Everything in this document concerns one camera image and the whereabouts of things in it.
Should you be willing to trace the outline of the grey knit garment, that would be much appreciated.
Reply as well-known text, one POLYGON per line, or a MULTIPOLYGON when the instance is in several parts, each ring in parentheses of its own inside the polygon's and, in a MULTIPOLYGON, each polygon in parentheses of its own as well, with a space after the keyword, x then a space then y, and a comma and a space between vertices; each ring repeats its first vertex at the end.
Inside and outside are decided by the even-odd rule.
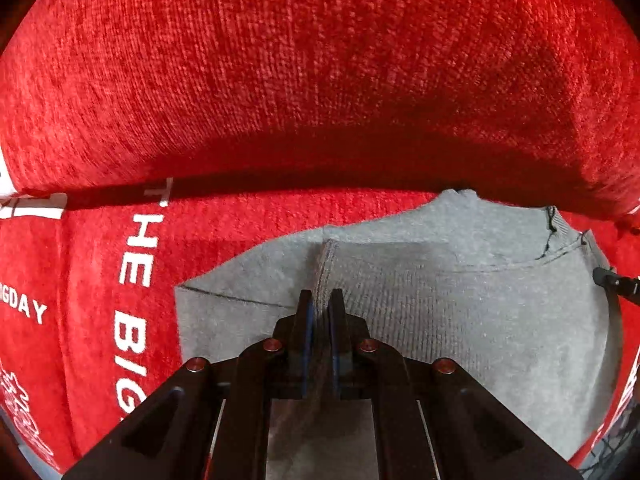
POLYGON ((605 256, 553 207, 446 191, 394 216, 282 236, 175 289, 184 356, 220 361, 314 295, 312 385, 272 413, 271 479, 372 479, 366 401, 329 385, 326 308, 341 289, 371 335, 422 362, 457 361, 564 458, 604 419, 622 358, 620 309, 594 284, 605 256))

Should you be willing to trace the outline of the red wedding pillow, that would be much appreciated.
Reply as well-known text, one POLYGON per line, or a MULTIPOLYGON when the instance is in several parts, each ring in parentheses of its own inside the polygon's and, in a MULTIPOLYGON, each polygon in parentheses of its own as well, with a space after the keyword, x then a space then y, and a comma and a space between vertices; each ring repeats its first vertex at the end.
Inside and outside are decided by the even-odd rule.
POLYGON ((639 221, 639 39, 612 0, 36 0, 1 192, 167 177, 474 188, 639 221))

